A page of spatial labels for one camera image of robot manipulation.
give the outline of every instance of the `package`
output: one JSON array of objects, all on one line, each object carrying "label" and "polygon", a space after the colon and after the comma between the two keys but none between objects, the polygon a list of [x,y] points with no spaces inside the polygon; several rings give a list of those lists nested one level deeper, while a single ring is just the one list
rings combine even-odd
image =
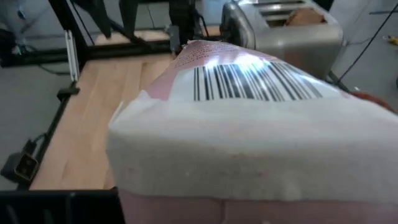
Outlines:
[{"label": "package", "polygon": [[195,41],[124,104],[107,153],[126,223],[398,220],[397,116],[275,57]]}]

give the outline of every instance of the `black cable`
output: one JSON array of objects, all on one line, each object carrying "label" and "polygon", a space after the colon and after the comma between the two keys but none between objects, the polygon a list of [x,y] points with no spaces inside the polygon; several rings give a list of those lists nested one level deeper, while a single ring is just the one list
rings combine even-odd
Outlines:
[{"label": "black cable", "polygon": [[369,38],[364,39],[364,40],[359,41],[359,42],[353,42],[353,43],[348,42],[346,46],[363,44],[363,43],[365,43],[366,41],[368,41],[370,39],[372,39],[372,37],[369,37]]},{"label": "black cable", "polygon": [[386,24],[386,22],[388,21],[388,19],[390,19],[392,13],[394,13],[394,11],[397,9],[398,7],[398,3],[394,6],[394,8],[390,11],[390,13],[388,14],[388,16],[386,17],[386,19],[384,20],[384,22],[381,24],[381,26],[378,28],[378,30],[376,31],[376,33],[373,35],[372,39],[369,41],[369,43],[366,45],[366,47],[363,49],[363,51],[360,53],[360,55],[355,59],[355,61],[348,67],[348,69],[343,73],[343,75],[336,81],[336,83],[341,82],[341,80],[348,74],[348,72],[354,67],[354,65],[360,60],[360,58],[362,57],[362,55],[365,53],[365,51],[368,49],[368,47],[371,45],[371,43],[373,42],[373,40],[377,37],[377,35],[379,34],[380,30],[384,27],[384,25]]},{"label": "black cable", "polygon": [[207,35],[207,37],[209,37],[210,35],[209,35],[209,32],[207,31],[207,26],[206,26],[205,18],[204,18],[203,15],[201,15],[201,14],[199,14],[199,17],[200,17],[200,19],[201,19],[201,21],[202,21],[202,23],[203,23],[203,28],[205,28],[206,35]]},{"label": "black cable", "polygon": [[[31,45],[25,45],[25,46],[28,47],[28,48],[30,48],[30,49],[32,49],[32,50],[34,50],[34,51],[38,51],[37,48],[35,48],[35,47],[31,46]],[[45,70],[46,72],[51,73],[51,74],[54,74],[54,75],[70,75],[70,72],[58,72],[58,71],[53,71],[53,70],[51,70],[51,69],[48,69],[48,68],[44,67],[44,66],[41,65],[41,64],[38,64],[37,66],[38,66],[39,68],[41,68],[42,70]]]},{"label": "black cable", "polygon": [[149,10],[149,6],[148,6],[148,4],[147,4],[147,9],[148,9],[148,12],[149,12],[149,17],[150,17],[150,20],[152,21],[152,26],[153,26],[153,28],[155,28],[154,19],[152,18],[152,14],[150,13],[150,10]]},{"label": "black cable", "polygon": [[88,32],[88,29],[87,29],[85,23],[83,22],[83,19],[81,19],[81,17],[80,17],[80,13],[79,13],[79,12],[77,11],[77,9],[76,9],[75,3],[70,2],[70,4],[72,4],[73,9],[75,10],[77,16],[79,17],[79,20],[80,20],[81,24],[83,25],[83,28],[84,28],[84,30],[86,31],[87,35],[88,35],[88,38],[90,38],[90,40],[91,40],[91,43],[92,43],[93,45],[95,45],[93,38],[91,38],[91,35],[90,35],[90,33]]},{"label": "black cable", "polygon": [[46,137],[47,137],[47,133],[43,133],[43,134],[37,136],[37,137],[33,140],[33,142],[34,142],[34,143],[37,143],[40,139],[46,138]]}]

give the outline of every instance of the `barcode label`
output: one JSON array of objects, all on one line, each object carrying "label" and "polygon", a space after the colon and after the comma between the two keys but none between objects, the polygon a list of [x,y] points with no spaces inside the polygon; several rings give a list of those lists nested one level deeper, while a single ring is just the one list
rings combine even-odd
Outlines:
[{"label": "barcode label", "polygon": [[170,99],[244,98],[281,102],[336,95],[340,95],[339,91],[287,63],[265,62],[195,67],[183,71],[176,77]]}]

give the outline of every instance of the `wooden surface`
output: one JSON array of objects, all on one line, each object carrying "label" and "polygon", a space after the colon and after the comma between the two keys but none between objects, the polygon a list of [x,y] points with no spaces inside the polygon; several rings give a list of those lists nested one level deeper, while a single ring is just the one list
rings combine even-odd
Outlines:
[{"label": "wooden surface", "polygon": [[[209,27],[218,35],[218,27]],[[145,40],[164,40],[161,31],[137,31]],[[96,44],[115,44],[127,39],[114,34],[99,37]],[[110,189],[114,187],[105,153],[108,123],[121,101],[133,100],[172,61],[170,54],[90,61],[50,142],[31,190]]]}]

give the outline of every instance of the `stainless steel toaster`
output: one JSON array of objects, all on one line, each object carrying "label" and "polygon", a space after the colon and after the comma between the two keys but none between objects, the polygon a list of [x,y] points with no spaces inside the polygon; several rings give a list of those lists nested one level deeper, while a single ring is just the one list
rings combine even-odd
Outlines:
[{"label": "stainless steel toaster", "polygon": [[[325,22],[285,26],[300,8],[322,14]],[[227,42],[276,56],[325,79],[343,44],[343,30],[324,9],[310,0],[240,0],[225,3],[220,25]]]}]

